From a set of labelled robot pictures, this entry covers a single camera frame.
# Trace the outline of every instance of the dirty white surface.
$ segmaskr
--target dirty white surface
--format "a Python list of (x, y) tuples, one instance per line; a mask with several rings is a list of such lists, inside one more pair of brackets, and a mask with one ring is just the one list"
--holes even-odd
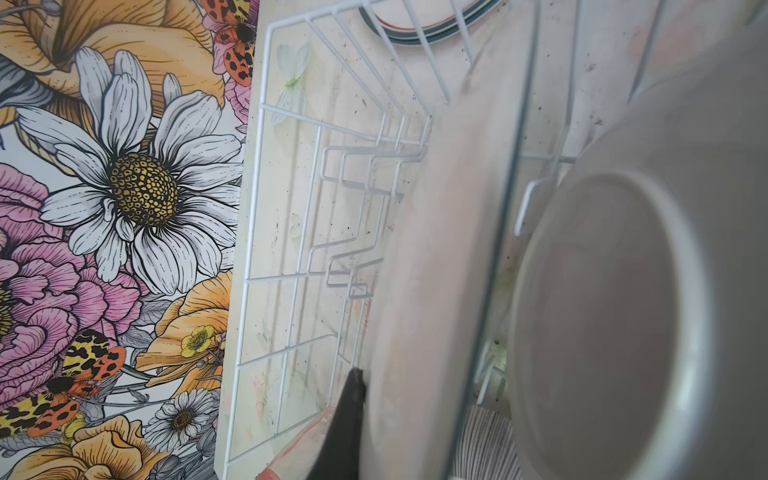
[[(507, 8), (502, 0), (496, 8)], [(279, 2), (262, 0), (260, 5), (260, 32), (276, 20), (304, 13), (320, 6), (331, 5), (330, 0), (299, 0)], [(728, 36), (740, 28), (753, 14), (759, 2), (756, 0), (669, 0), (661, 19), (661, 30), (657, 51), (652, 56), (649, 68), (641, 83), (641, 89), (659, 81), (675, 71), (695, 54)], [(642, 56), (642, 48), (649, 32), (656, 0), (590, 0), (585, 2), (584, 23), (581, 29), (578, 56), (576, 58), (576, 82), (574, 85), (574, 117), (571, 131), (565, 141), (564, 155), (576, 157), (584, 147), (605, 132), (627, 107), (631, 85)], [(541, 30), (535, 60), (533, 88), (524, 133), (523, 152), (534, 156), (551, 155), (563, 124), (570, 65), (571, 39), (574, 31), (574, 0), (543, 0), (541, 3)], [(401, 105), (415, 114), (407, 130), (407, 138), (418, 139), (424, 122), (424, 115), (415, 98), (409, 93), (407, 84), (397, 72), (394, 62), (383, 43), (363, 23), (357, 11), (342, 15), (343, 20), (363, 44), (366, 52), (376, 63), (382, 76), (392, 85), (392, 93)], [(490, 35), (495, 15), (489, 13), (481, 21), (469, 27), (475, 50)], [(332, 21), (321, 20), (318, 27), (343, 53), (343, 56), (369, 86), (376, 83), (372, 77), (365, 77), (365, 67), (352, 45)], [(257, 38), (254, 72), (261, 70), (265, 35)], [(301, 46), (309, 42), (312, 56), (300, 84), (306, 92), (306, 115), (326, 122), (352, 128), (356, 131), (376, 135), (380, 113), (371, 98), (366, 95), (343, 66), (331, 55), (325, 45), (306, 25), (298, 25), (278, 31), (273, 39), (273, 62), (268, 76), (267, 103), (275, 104), (284, 89), (279, 68), (274, 61), (275, 51), (280, 45)], [(468, 69), (468, 60), (462, 51), (459, 36), (433, 45), (438, 64), (444, 72), (449, 89), (455, 91)], [(408, 65), (427, 103), (434, 107), (435, 128), (439, 127), (445, 100), (437, 81), (425, 60), (421, 48), (398, 47), (398, 53)], [(254, 77), (251, 98), (251, 122), (246, 145), (245, 173), (253, 173), (255, 151), (256, 116), (258, 114), (259, 77)], [(382, 91), (372, 87), (374, 95), (382, 99), (385, 109), (394, 111), (393, 105), (385, 102)], [(309, 245), (353, 238), (357, 218), (363, 209), (363, 223), (360, 235), (353, 242), (335, 249), (319, 250), (313, 257), (310, 270), (323, 270), (328, 259), (337, 253), (376, 245), (376, 248), (354, 260), (366, 262), (380, 257), (386, 241), (396, 228), (398, 204), (384, 205), (386, 218), (383, 222), (382, 241), (376, 242), (376, 221), (378, 220), (381, 197), (374, 197), (363, 203), (360, 190), (338, 188), (335, 184), (316, 180), (312, 207), (308, 218), (304, 208), (310, 185), (312, 159), (315, 151), (317, 129), (311, 124), (294, 120), (272, 126), (270, 114), (266, 114), (263, 132), (259, 194), (257, 198), (256, 229), (253, 242), (253, 263), (251, 277), (277, 276), (296, 272), (300, 240), (296, 238), (296, 225), (307, 222)], [(389, 129), (395, 136), (396, 126)], [(326, 131), (320, 140), (321, 147), (331, 144), (366, 145), (349, 135)], [(524, 159), (518, 164), (515, 196), (511, 212), (516, 212), (519, 196), (528, 181), (542, 175), (545, 162)], [(362, 161), (348, 159), (347, 178), (364, 181), (365, 169)], [(339, 170), (339, 155), (331, 155), (326, 174), (336, 176)], [(399, 180), (399, 191), (406, 192), (410, 182), (418, 177), (419, 166), (404, 167)], [(389, 189), (393, 169), (391, 164), (382, 162), (375, 172), (374, 184)], [(238, 244), (243, 258), (247, 251), (246, 228), (248, 208), (253, 185), (244, 181), (243, 208), (240, 211)], [(512, 235), (505, 235), (505, 249), (501, 261), (503, 270), (514, 271), (521, 254), (521, 241)], [(336, 263), (337, 267), (350, 267), (351, 260)], [(243, 264), (236, 263), (234, 278), (241, 279)], [(306, 271), (306, 264), (301, 266)], [(375, 291), (378, 267), (362, 270), (356, 282), (366, 282)], [(334, 333), (343, 311), (343, 289), (328, 289), (322, 286), (321, 277), (301, 280), (297, 290), (296, 321), (293, 326), (291, 344), (295, 345), (326, 333)], [(255, 359), (281, 349), (287, 342), (288, 319), (293, 305), (293, 280), (260, 282), (250, 285), (248, 295), (247, 324), (243, 346), (243, 361)], [(242, 285), (233, 285), (230, 326), (228, 336), (237, 338), (237, 322), (240, 318)], [(361, 333), (366, 331), (365, 318), (370, 300), (357, 300), (346, 310), (343, 328), (342, 353), (348, 358), (353, 352), (353, 335), (362, 310)], [(238, 405), (233, 431), (232, 456), (260, 445), (248, 455), (230, 466), (229, 478), (253, 480), (272, 457), (301, 430), (302, 421), (326, 406), (329, 381), (333, 368), (333, 353), (336, 339), (329, 336), (311, 347), (295, 350), (289, 355), (286, 389), (283, 396), (283, 413), (280, 420), (282, 434), (267, 441), (276, 431), (276, 410), (280, 397), (280, 373), (282, 359), (276, 357), (257, 363), (242, 371), (238, 388)], [(223, 447), (227, 439), (229, 408), (232, 392), (234, 348), (225, 359), (222, 407), (217, 440), (216, 470), (222, 475)], [(347, 366), (337, 366), (334, 392), (344, 380)], [(503, 385), (496, 376), (492, 380), (489, 394), (485, 397), (487, 406), (506, 406)]]

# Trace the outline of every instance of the butterfly decal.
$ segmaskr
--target butterfly decal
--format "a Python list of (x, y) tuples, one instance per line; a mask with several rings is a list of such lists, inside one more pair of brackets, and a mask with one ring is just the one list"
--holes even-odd
[[(298, 48), (289, 45), (277, 47), (277, 64), (280, 66), (280, 73), (286, 82), (286, 89), (278, 98), (276, 107), (296, 114), (304, 114), (306, 94), (299, 84), (299, 79), (310, 62), (310, 53), (309, 43)], [(272, 112), (272, 125), (282, 123), (286, 118), (287, 116), (284, 114)]]
[(46, 392), (24, 399), (0, 412), (0, 439), (26, 431), (30, 437), (52, 432), (80, 411), (78, 398), (100, 392), (100, 382), (114, 376), (125, 363), (125, 348), (109, 348), (95, 330), (79, 333), (65, 353), (61, 376), (45, 383)]
[(253, 44), (259, 2), (249, 0), (200, 0), (206, 14), (223, 27), (214, 36), (222, 45), (232, 44), (224, 52), (224, 67), (240, 85), (249, 87), (253, 77)]

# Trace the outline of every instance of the yellow flower center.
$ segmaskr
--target yellow flower center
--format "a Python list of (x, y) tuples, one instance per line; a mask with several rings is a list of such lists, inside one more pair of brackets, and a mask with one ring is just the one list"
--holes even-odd
[(161, 227), (176, 213), (178, 186), (156, 158), (128, 154), (114, 163), (109, 180), (118, 208), (139, 225)]
[(213, 325), (198, 326), (181, 340), (181, 356), (189, 358), (208, 350), (216, 334)]
[(191, 424), (194, 420), (194, 412), (192, 409), (184, 409), (178, 412), (173, 421), (170, 423), (171, 428), (174, 430), (184, 430), (187, 425)]

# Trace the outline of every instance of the plate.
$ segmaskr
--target plate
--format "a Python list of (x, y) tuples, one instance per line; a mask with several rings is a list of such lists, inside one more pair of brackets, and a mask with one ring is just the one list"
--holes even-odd
[[(469, 2), (464, 0), (462, 13), (467, 25), (478, 21), (499, 0), (478, 0)], [(399, 45), (419, 45), (419, 36), (413, 28), (411, 18), (408, 16), (405, 6), (401, 2), (383, 2), (374, 5), (373, 11), (384, 28), (389, 40)], [(442, 40), (458, 32), (458, 23), (451, 8), (451, 2), (446, 0), (432, 0), (430, 2), (416, 2), (414, 4), (416, 16), (422, 22), (424, 36), (427, 41)], [(372, 19), (364, 8), (360, 8), (360, 14), (366, 25), (376, 31)]]
[(399, 206), (361, 350), (360, 478), (445, 478), (514, 184), (535, 12), (500, 12)]

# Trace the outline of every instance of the daisy petal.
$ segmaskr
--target daisy petal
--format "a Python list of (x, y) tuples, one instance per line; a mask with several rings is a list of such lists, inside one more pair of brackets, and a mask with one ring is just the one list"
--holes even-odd
[(121, 239), (125, 240), (126, 242), (134, 241), (135, 227), (136, 227), (136, 223), (134, 223), (133, 220), (123, 216), (118, 217), (118, 220), (114, 223), (114, 228), (118, 232), (118, 235), (120, 236)]
[(242, 164), (193, 165), (181, 172), (176, 180), (179, 187), (208, 190), (243, 176)]
[(225, 248), (221, 250), (221, 266), (219, 267), (222, 272), (231, 270), (235, 266), (235, 247)]
[(235, 233), (232, 229), (206, 214), (201, 212), (185, 212), (177, 214), (176, 220), (183, 225), (193, 225), (199, 228), (206, 235), (213, 238), (216, 245), (233, 247), (235, 244)]
[(178, 407), (178, 410), (184, 410), (187, 408), (187, 405), (190, 403), (190, 396), (192, 396), (194, 392), (182, 392), (176, 397), (176, 407)]
[(131, 251), (134, 264), (139, 263), (137, 273), (144, 273), (144, 282), (155, 285), (166, 295), (172, 295), (179, 285), (179, 266), (173, 250), (157, 239), (149, 229), (144, 228), (136, 234)]
[(120, 267), (125, 265), (128, 254), (125, 242), (118, 237), (118, 232), (109, 230), (107, 239), (96, 250), (96, 265), (98, 277), (104, 282), (111, 282), (118, 277)]
[(171, 170), (192, 165), (224, 164), (240, 153), (242, 144), (234, 135), (207, 135), (179, 147)]
[(222, 204), (206, 197), (190, 197), (181, 205), (188, 210), (194, 210), (219, 220), (224, 225), (233, 227), (237, 225), (237, 208)]
[(221, 185), (220, 187), (200, 192), (200, 195), (213, 198), (214, 200), (218, 200), (221, 203), (232, 207), (240, 205), (240, 187), (236, 185)]
[(175, 230), (189, 240), (195, 259), (197, 259), (197, 269), (208, 276), (218, 275), (221, 265), (221, 250), (217, 247), (216, 242), (192, 225), (180, 225), (175, 227)]
[(141, 66), (139, 59), (129, 51), (120, 50), (114, 56), (114, 74), (128, 74), (136, 82), (137, 116), (134, 124), (134, 142), (126, 143), (127, 147), (133, 147), (141, 142), (147, 133), (149, 120), (152, 118), (152, 87), (149, 85), (147, 73)]
[(168, 245), (179, 266), (179, 291), (186, 293), (192, 290), (197, 278), (197, 260), (190, 243), (180, 234), (170, 230), (159, 230), (157, 239)]
[(56, 144), (56, 159), (70, 167), (83, 181), (95, 187), (107, 188), (107, 173), (96, 155), (68, 144)]
[(114, 219), (114, 205), (115, 205), (114, 198), (104, 198), (101, 201), (101, 206), (104, 208), (104, 219), (107, 222), (111, 222)]
[(180, 448), (182, 445), (186, 445), (187, 442), (190, 441), (189, 435), (187, 435), (184, 432), (176, 432), (176, 445), (174, 445), (174, 450)]
[(146, 127), (139, 131), (139, 87), (127, 73), (115, 75), (104, 94), (101, 139), (120, 157), (141, 141)]
[(45, 199), (40, 210), (40, 220), (60, 227), (71, 227), (98, 214), (103, 199), (103, 191), (87, 185), (67, 188)]
[(165, 100), (165, 105), (170, 105), (172, 101), (180, 96), (181, 83), (179, 83), (179, 79), (172, 73), (166, 73), (165, 78), (163, 78), (163, 99)]
[(94, 118), (94, 129), (101, 126), (101, 101), (107, 85), (112, 79), (109, 65), (101, 54), (92, 48), (83, 47), (74, 55), (74, 64), (80, 77), (80, 96)]
[(107, 239), (114, 221), (107, 221), (103, 215), (83, 223), (69, 237), (69, 248), (75, 255), (93, 253)]
[(107, 152), (90, 135), (51, 112), (37, 107), (17, 107), (18, 126), (27, 134), (45, 144), (67, 144), (98, 158), (102, 170), (107, 167)]
[(169, 164), (185, 142), (214, 131), (221, 117), (216, 98), (194, 91), (181, 95), (168, 105), (154, 136), (155, 151)]

